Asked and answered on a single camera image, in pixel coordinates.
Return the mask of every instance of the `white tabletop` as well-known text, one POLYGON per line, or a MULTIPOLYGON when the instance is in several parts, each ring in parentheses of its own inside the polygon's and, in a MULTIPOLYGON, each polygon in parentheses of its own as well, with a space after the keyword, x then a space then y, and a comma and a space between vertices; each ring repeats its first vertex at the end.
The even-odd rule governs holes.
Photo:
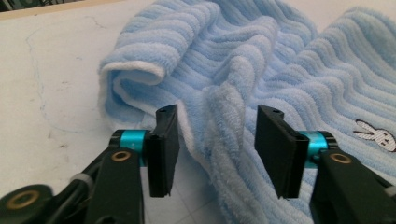
MULTIPOLYGON (((98 112, 98 65, 125 23, 152 2, 113 1, 0 20, 0 197, 31 184, 57 193, 106 148, 112 130, 98 112)), ((287 2, 319 31, 354 6, 396 21, 394 0, 287 2)), ((145 169, 142 176, 147 188, 145 169)), ((150 199, 145 190, 145 203, 147 223, 223 222, 206 174, 185 151, 172 197, 150 199)))

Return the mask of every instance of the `ribbed towel texture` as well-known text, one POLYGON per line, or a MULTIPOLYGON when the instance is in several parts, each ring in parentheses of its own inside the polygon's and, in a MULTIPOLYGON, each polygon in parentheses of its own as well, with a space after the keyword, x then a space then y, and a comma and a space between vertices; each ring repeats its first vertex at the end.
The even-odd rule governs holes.
POLYGON ((372 10, 352 8, 318 34, 281 1, 158 1, 126 24, 100 76, 114 129, 152 128, 156 109, 178 104, 182 145, 229 223, 312 222, 316 171, 305 170, 300 199, 276 197, 253 146, 257 105, 295 130, 332 133, 396 182, 396 25, 372 10))

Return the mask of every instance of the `black bracket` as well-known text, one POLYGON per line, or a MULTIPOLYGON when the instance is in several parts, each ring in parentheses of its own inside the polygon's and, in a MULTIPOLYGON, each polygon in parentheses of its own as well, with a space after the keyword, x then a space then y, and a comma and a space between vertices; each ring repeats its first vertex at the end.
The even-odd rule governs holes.
POLYGON ((258 107, 255 148, 278 197, 298 197, 310 162, 318 166, 310 202, 315 223, 396 223, 395 186, 341 150, 330 133, 296 132, 283 118, 278 109, 258 107))
POLYGON ((108 147, 58 195, 32 185, 0 200, 0 223, 144 223, 140 166, 151 197, 170 194, 177 155, 177 106, 156 112, 153 131, 118 130, 108 147))

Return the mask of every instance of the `embroidered patch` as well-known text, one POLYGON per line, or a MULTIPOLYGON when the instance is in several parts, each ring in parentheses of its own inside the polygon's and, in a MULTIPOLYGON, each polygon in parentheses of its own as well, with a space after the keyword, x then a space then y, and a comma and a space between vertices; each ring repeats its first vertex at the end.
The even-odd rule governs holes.
POLYGON ((375 141, 385 150, 396 152, 396 141, 390 132, 383 129, 376 129, 371 124, 361 119, 357 119, 355 121, 359 126, 368 131, 368 133, 354 131, 353 133, 359 138, 375 141))

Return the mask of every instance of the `towel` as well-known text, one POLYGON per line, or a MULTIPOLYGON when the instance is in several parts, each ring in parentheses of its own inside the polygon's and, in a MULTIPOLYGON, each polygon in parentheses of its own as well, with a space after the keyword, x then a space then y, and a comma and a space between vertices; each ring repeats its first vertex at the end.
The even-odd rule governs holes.
POLYGON ((299 199, 276 197, 254 149, 257 105, 332 133, 396 182, 396 25, 378 12, 352 8, 319 34, 277 0, 161 0, 128 21, 99 73, 113 129, 152 128, 156 109, 178 105, 181 145, 229 223, 312 223, 317 172, 299 199))

